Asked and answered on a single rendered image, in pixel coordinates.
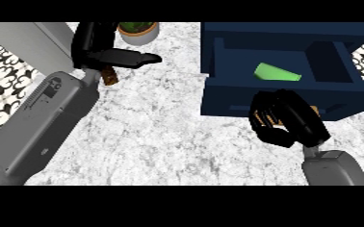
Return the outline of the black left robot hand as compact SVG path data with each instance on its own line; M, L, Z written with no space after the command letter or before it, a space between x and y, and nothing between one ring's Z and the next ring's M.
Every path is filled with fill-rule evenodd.
M158 54L141 53L115 47L118 22L82 22L72 42L75 67L103 70L107 65L140 68L144 64L160 63Z

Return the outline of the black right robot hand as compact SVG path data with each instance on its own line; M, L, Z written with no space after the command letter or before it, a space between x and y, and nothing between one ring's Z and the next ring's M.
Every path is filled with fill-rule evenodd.
M260 140L286 148L295 142L313 148L331 138L322 118L294 90L255 94L249 122Z

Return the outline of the green cup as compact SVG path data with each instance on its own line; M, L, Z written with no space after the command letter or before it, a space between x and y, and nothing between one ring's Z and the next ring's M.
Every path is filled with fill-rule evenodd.
M303 79L303 75L268 64L260 63L257 66L254 75L258 79L266 81L292 81L298 82Z

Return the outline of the navy blue drawer front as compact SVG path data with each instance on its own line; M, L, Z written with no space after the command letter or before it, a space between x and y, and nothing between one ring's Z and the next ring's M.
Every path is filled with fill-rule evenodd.
M331 83L316 81L264 81L251 79L208 78L200 114L248 117L254 95L260 91L295 90L319 108L325 121L338 121L364 112L364 81Z

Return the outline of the green plant in grey pot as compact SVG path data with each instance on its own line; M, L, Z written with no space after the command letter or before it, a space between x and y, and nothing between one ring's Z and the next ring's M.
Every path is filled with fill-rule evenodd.
M159 22L122 22L119 32L125 42L131 45L141 46L149 44L160 34Z

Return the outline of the brown textured object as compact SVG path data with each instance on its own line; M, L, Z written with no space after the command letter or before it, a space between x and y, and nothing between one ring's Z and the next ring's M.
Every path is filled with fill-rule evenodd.
M107 86L113 86L119 83L119 75L112 65L106 65L101 71L101 77L104 80L104 84Z

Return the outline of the navy blue cabinet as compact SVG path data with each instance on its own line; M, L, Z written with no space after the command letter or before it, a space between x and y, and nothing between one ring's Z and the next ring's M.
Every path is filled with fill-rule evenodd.
M305 79L348 83L363 75L351 53L364 45L359 22L205 22L200 25L200 70L234 75L270 63Z

